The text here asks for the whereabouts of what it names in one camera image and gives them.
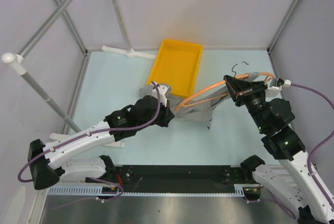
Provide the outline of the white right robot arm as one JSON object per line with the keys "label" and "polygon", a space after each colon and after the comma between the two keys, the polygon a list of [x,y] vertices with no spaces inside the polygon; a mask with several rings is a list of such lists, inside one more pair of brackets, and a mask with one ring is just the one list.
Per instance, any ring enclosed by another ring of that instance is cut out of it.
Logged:
{"label": "white right robot arm", "polygon": [[333,194],[313,164],[311,154],[290,128],[295,119],[290,102],[276,98],[264,81],[245,81],[224,76],[230,97],[237,107],[246,106],[255,122],[264,148],[288,172],[296,186],[276,175],[258,156],[242,162],[241,178],[268,189],[273,202],[298,223],[333,223]]}

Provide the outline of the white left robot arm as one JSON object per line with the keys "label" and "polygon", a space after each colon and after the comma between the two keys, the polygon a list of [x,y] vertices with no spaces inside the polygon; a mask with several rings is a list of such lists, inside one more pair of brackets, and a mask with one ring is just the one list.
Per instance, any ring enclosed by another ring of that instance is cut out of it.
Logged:
{"label": "white left robot arm", "polygon": [[134,105],[107,115],[96,125],[74,135],[62,135],[52,142],[36,139],[30,143],[28,163],[30,182],[36,190],[49,188],[60,181],[84,180],[109,182],[116,169],[109,156],[76,159],[76,156],[98,146],[117,143],[132,137],[150,125],[167,127],[174,114],[166,98],[144,96]]}

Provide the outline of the grey tank top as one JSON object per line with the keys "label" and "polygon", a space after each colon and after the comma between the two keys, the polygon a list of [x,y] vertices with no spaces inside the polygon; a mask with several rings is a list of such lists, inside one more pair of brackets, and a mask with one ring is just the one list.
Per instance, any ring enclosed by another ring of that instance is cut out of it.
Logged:
{"label": "grey tank top", "polygon": [[174,112],[174,109],[184,99],[172,95],[172,88],[166,97],[170,102],[171,111],[174,113],[176,120],[200,122],[210,127],[214,109],[223,101],[229,99],[230,94],[226,85],[219,86],[218,90],[201,99],[193,99],[190,101],[189,107],[180,108],[177,112]]}

